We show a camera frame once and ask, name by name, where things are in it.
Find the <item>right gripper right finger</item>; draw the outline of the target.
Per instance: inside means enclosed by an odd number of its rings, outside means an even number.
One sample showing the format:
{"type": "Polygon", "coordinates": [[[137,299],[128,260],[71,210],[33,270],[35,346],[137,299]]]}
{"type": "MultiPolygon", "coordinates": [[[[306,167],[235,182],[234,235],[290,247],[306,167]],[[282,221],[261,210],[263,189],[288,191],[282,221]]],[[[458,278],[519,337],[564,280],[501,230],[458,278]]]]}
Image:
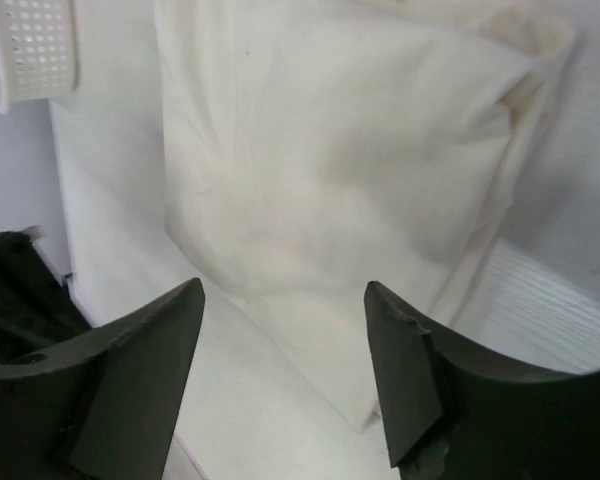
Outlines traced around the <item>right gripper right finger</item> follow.
{"type": "Polygon", "coordinates": [[[491,350],[377,281],[367,336],[390,465],[404,479],[600,479],[600,370],[491,350]]]}

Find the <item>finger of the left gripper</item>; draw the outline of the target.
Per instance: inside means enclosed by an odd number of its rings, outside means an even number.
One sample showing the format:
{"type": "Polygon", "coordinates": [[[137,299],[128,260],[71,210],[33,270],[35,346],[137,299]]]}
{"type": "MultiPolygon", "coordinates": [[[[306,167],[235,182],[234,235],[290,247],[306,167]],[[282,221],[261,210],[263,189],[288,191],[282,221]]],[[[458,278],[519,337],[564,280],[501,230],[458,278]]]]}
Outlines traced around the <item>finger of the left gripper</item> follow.
{"type": "Polygon", "coordinates": [[[91,330],[24,232],[0,232],[0,364],[91,330]]]}

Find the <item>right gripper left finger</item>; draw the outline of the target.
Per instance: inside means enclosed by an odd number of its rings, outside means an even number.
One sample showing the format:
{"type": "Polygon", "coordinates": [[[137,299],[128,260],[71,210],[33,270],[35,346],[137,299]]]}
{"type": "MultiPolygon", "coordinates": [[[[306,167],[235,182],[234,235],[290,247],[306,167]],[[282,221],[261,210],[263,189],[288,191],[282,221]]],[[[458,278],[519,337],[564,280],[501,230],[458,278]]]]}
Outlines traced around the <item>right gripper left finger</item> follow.
{"type": "Polygon", "coordinates": [[[194,278],[0,364],[0,479],[159,479],[205,305],[194,278]]]}

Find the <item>white t shirt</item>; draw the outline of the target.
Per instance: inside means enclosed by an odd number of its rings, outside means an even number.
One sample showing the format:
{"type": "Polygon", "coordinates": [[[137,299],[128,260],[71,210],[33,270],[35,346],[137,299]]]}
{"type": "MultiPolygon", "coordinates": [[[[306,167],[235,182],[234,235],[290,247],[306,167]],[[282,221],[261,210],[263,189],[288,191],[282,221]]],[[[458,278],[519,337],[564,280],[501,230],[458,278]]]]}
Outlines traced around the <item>white t shirt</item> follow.
{"type": "Polygon", "coordinates": [[[165,223],[356,430],[362,297],[448,323],[575,42],[542,1],[158,1],[165,223]]]}

